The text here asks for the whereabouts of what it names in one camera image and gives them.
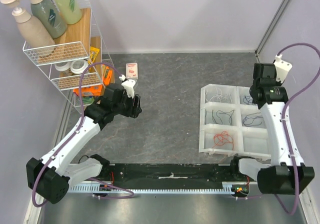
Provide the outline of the white compartment organizer tray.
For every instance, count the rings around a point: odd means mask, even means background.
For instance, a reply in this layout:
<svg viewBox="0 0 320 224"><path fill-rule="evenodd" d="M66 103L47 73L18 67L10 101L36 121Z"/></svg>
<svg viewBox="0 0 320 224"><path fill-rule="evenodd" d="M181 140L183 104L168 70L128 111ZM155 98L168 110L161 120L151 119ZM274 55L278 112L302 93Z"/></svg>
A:
<svg viewBox="0 0 320 224"><path fill-rule="evenodd" d="M201 153L271 161L267 127L249 87L208 84L200 90Z"/></svg>

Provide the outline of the white and red small box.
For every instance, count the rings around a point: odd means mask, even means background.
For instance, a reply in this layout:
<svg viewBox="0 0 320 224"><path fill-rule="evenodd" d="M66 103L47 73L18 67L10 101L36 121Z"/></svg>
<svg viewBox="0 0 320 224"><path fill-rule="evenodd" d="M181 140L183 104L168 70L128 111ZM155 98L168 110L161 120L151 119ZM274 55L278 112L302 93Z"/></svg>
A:
<svg viewBox="0 0 320 224"><path fill-rule="evenodd" d="M138 64L136 62L125 65L125 76L127 79L138 80Z"/></svg>

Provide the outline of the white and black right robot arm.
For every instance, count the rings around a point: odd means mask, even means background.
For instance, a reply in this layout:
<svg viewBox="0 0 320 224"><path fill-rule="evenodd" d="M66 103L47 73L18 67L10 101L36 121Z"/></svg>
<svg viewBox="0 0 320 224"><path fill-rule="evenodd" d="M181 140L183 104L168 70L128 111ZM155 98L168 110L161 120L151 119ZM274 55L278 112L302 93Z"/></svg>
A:
<svg viewBox="0 0 320 224"><path fill-rule="evenodd" d="M299 195L314 179L315 171L306 166L291 128L289 98L277 66L256 63L249 89L267 128L271 162L263 164L249 156L236 156L230 162L229 175L235 181L245 176L255 180L262 194Z"/></svg>

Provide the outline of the dark green pump bottle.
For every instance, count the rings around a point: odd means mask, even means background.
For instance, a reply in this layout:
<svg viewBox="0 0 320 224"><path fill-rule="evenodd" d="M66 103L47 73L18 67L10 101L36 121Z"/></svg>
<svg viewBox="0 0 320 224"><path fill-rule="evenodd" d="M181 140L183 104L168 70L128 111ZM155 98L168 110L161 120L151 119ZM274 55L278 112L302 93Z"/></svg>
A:
<svg viewBox="0 0 320 224"><path fill-rule="evenodd" d="M67 23L51 0L29 1L32 14L41 21L53 39L59 38L66 32Z"/></svg>

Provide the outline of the beige pump bottle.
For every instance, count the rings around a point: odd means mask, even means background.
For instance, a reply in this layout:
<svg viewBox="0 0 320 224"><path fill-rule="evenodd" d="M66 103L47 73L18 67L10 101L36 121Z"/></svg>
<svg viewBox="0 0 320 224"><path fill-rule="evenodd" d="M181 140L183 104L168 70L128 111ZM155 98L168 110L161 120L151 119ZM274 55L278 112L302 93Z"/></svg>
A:
<svg viewBox="0 0 320 224"><path fill-rule="evenodd" d="M17 28L31 48L40 57L47 57L55 50L55 41L42 24L42 22L30 14L20 5L21 0L0 0L8 8L13 8L11 14L16 21Z"/></svg>

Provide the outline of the orange box on shelf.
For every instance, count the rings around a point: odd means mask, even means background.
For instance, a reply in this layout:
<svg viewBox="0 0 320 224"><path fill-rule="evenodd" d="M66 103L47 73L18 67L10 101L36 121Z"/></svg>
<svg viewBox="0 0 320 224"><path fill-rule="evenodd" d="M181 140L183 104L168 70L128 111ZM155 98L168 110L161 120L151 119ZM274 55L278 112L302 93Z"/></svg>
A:
<svg viewBox="0 0 320 224"><path fill-rule="evenodd" d="M107 65L102 66L102 81L105 86L111 83L113 69Z"/></svg>

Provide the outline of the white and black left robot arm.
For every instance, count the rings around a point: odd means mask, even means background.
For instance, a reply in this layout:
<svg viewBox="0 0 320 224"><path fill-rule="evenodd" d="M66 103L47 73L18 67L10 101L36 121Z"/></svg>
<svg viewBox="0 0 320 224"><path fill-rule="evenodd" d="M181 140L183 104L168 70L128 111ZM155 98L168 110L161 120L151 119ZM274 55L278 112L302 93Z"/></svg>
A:
<svg viewBox="0 0 320 224"><path fill-rule="evenodd" d="M85 108L76 125L57 146L42 158L31 158L27 162L27 183L35 207L39 207L36 195L56 204L69 188L90 178L104 181L109 177L109 161L98 154L76 165L71 165L71 161L115 116L138 117L142 112L141 97L135 93L135 85L133 79L108 85L104 94Z"/></svg>

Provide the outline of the yellow snack packet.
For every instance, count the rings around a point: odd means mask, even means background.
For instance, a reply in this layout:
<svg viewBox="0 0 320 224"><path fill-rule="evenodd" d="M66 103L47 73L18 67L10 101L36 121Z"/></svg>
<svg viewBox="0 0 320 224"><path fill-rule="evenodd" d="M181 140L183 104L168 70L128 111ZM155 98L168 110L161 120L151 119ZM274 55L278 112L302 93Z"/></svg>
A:
<svg viewBox="0 0 320 224"><path fill-rule="evenodd" d="M89 49L89 58L87 60L88 65L91 65L95 62L96 58L100 53L100 49L97 47L90 46Z"/></svg>

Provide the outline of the light green bottle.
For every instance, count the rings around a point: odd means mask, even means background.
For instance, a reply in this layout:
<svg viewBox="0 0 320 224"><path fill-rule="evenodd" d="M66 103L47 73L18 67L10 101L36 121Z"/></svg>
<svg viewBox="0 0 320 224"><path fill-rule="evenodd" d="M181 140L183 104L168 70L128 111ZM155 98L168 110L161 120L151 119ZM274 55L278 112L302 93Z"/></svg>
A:
<svg viewBox="0 0 320 224"><path fill-rule="evenodd" d="M82 18L82 10L76 0L54 0L68 25L76 24Z"/></svg>

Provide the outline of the orange flat package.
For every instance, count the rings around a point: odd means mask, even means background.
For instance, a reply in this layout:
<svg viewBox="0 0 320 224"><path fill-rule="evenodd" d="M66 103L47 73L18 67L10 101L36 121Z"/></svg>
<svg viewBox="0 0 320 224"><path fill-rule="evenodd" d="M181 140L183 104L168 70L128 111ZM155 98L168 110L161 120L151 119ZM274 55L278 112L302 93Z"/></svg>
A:
<svg viewBox="0 0 320 224"><path fill-rule="evenodd" d="M79 92L79 88L73 89L73 93L77 95L78 97L82 96L100 96L103 90L103 85L94 85L94 86L88 86L88 87L82 87L81 88L81 94Z"/></svg>

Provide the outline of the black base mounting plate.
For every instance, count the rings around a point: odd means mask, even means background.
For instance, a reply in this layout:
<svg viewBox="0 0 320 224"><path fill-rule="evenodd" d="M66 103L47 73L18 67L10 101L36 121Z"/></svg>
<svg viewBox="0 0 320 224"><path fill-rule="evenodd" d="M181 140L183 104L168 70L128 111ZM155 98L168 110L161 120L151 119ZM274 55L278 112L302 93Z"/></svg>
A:
<svg viewBox="0 0 320 224"><path fill-rule="evenodd" d="M138 179L198 179L206 182L247 182L248 177L229 164L214 163L115 163L96 177L120 184Z"/></svg>

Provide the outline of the green box on shelf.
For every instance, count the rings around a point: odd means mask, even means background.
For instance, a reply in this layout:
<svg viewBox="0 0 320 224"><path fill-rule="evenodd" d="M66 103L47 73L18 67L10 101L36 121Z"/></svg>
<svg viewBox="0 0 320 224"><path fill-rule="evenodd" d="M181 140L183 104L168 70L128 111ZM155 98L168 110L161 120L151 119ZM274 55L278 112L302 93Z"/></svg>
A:
<svg viewBox="0 0 320 224"><path fill-rule="evenodd" d="M82 96L81 100L84 105L90 105L95 101L95 96Z"/></svg>

